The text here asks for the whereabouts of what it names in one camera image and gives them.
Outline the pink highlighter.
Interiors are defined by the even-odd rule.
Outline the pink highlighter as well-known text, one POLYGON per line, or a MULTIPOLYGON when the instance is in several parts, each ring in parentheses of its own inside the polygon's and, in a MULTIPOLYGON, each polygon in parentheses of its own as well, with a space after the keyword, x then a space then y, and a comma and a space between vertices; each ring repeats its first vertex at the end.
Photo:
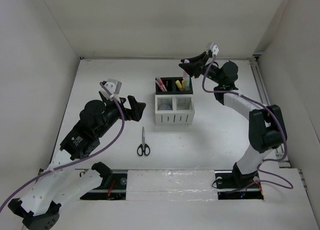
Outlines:
MULTIPOLYGON (((188 59, 184 59, 183 63, 184 63, 184 64, 187 64, 187 63, 189 63, 189 60, 188 60, 188 59)), ((182 76, 182 78, 185 80, 185 79, 188 78, 188 77, 189 77, 188 73, 187 73, 186 71, 183 71, 183 76, 182 76)))

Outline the green highlighter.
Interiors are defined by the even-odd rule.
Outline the green highlighter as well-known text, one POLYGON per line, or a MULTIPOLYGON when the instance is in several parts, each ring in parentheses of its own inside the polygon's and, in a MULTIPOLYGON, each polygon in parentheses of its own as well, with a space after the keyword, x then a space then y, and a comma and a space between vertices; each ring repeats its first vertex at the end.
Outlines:
POLYGON ((186 91, 189 91, 190 90, 190 81, 191 81, 191 78, 190 77, 187 77, 185 79, 185 90, 186 91))

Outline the orange highlighter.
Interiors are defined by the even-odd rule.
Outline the orange highlighter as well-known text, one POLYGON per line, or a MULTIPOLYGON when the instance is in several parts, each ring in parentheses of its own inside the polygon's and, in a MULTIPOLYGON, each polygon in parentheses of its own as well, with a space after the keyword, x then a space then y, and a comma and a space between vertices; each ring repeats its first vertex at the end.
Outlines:
POLYGON ((181 90, 184 91, 186 89, 186 81, 182 80, 181 81, 181 90))

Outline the yellow highlighter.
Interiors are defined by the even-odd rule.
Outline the yellow highlighter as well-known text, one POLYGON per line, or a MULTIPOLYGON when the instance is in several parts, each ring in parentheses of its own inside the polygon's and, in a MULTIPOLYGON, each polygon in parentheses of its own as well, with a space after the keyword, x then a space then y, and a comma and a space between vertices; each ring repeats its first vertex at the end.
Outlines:
POLYGON ((180 82, 179 80, 176 80, 176 81, 175 81, 175 84, 176 84, 177 88, 178 88, 180 91, 183 90, 183 86, 182 86, 182 84, 181 84, 181 82, 180 82))

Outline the clear jar of clips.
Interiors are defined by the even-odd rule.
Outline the clear jar of clips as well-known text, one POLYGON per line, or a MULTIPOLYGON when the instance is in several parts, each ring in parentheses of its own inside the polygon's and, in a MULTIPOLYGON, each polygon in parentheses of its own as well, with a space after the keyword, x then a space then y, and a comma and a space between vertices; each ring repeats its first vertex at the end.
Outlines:
POLYGON ((170 106, 170 105, 161 105, 160 107, 159 107, 159 110, 160 111, 167 111, 167 110, 172 110, 172 107, 170 106))

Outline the black handled scissors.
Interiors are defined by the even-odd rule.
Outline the black handled scissors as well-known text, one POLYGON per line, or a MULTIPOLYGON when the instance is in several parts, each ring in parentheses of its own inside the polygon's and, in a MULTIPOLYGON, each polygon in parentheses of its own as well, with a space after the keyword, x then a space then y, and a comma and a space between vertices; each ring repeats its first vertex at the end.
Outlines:
POLYGON ((151 149, 150 147, 146 144, 146 136, 145 136, 145 128, 142 127, 141 131, 141 144, 136 150, 138 156, 149 156, 151 149))

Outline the pink red pen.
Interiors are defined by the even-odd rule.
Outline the pink red pen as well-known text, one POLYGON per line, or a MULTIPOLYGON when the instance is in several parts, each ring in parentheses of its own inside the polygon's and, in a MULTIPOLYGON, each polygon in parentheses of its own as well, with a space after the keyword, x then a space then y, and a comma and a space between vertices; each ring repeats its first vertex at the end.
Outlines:
POLYGON ((158 87, 163 91, 165 92, 166 91, 166 88, 161 80, 161 78, 156 78, 156 84, 158 85, 158 87))

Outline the orange pen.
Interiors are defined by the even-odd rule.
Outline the orange pen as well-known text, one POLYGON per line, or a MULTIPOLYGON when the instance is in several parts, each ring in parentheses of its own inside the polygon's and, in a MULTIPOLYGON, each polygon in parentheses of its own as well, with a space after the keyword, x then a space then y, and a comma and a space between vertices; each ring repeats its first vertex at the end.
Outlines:
POLYGON ((162 85, 163 90, 166 92, 166 91, 167 91, 167 89, 166 89, 166 87, 165 87, 165 85, 164 85, 164 83, 163 83, 162 79, 161 79, 161 78, 159 78, 159 81, 160 81, 160 83, 161 83, 161 85, 162 85))

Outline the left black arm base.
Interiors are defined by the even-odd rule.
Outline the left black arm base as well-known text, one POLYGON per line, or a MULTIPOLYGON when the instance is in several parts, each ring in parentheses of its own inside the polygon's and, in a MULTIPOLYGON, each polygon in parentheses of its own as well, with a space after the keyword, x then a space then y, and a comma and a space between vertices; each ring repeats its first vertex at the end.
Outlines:
POLYGON ((80 197, 80 200, 126 200, 128 171, 112 170, 112 174, 102 179, 99 187, 80 197))

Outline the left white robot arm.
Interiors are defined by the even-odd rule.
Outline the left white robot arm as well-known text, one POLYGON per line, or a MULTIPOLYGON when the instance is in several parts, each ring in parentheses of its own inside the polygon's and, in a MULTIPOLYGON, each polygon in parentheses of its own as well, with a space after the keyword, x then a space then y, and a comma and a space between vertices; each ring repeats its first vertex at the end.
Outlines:
POLYGON ((87 102, 79 121, 61 142, 48 166, 49 173, 37 180, 28 194, 12 199, 9 209, 22 218, 27 229, 51 229, 67 204, 94 188, 108 187, 113 172, 102 162, 95 163, 72 184, 66 187, 63 184, 75 169, 71 163, 90 156, 117 120, 140 121, 145 107, 145 103, 137 102, 133 96, 121 98, 119 105, 105 97, 87 102))

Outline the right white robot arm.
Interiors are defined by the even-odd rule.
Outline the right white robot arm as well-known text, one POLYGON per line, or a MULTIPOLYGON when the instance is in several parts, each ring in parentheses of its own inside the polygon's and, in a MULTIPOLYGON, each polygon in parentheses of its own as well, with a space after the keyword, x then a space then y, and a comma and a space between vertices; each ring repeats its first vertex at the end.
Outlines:
POLYGON ((203 80, 211 80, 217 86, 211 91, 222 105, 234 109, 248 120, 249 147, 243 157, 235 163, 231 181, 242 187, 248 183, 249 174, 256 172, 260 164, 266 161, 272 149, 287 145, 287 132, 281 109, 278 105, 267 106, 243 94, 236 87, 238 66, 228 61, 221 67, 215 61, 212 51, 199 56, 183 59, 179 66, 193 78, 203 75, 203 80))

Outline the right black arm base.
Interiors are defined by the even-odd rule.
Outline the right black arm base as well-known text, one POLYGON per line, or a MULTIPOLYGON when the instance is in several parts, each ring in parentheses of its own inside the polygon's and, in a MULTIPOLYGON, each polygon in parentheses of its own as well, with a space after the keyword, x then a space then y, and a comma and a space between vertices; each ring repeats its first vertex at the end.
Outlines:
POLYGON ((261 185, 254 183, 257 171, 241 176, 232 170, 215 170, 214 176, 212 187, 218 191, 218 200, 264 199, 261 185))

